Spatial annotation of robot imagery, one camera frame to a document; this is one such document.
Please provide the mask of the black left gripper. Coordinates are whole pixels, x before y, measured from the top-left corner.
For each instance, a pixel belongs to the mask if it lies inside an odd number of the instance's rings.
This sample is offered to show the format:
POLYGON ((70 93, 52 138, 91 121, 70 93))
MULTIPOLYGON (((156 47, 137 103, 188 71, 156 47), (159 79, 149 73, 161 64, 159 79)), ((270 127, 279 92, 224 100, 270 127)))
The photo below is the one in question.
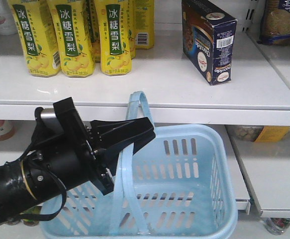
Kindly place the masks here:
POLYGON ((65 184, 68 190, 91 181, 106 195, 113 191, 111 174, 116 174, 121 152, 133 144, 132 155, 155 138, 154 126, 148 117, 123 121, 93 120, 91 138, 71 97, 53 104, 54 113, 63 130, 35 143, 41 150, 41 163, 65 184), (105 149, 107 167, 93 149, 105 149))

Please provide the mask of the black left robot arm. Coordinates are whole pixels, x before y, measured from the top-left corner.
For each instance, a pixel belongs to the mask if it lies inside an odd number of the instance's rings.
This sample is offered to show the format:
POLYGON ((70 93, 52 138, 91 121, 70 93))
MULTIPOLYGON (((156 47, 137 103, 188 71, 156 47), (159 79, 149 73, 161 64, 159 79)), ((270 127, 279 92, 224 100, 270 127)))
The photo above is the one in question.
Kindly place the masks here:
POLYGON ((15 161, 0 166, 0 225, 21 219, 49 221, 57 216, 29 214, 35 207, 88 181, 104 195, 114 190, 119 153, 133 144, 138 152, 155 138, 148 117, 91 121, 85 126, 72 98, 51 110, 35 110, 31 143, 15 161))

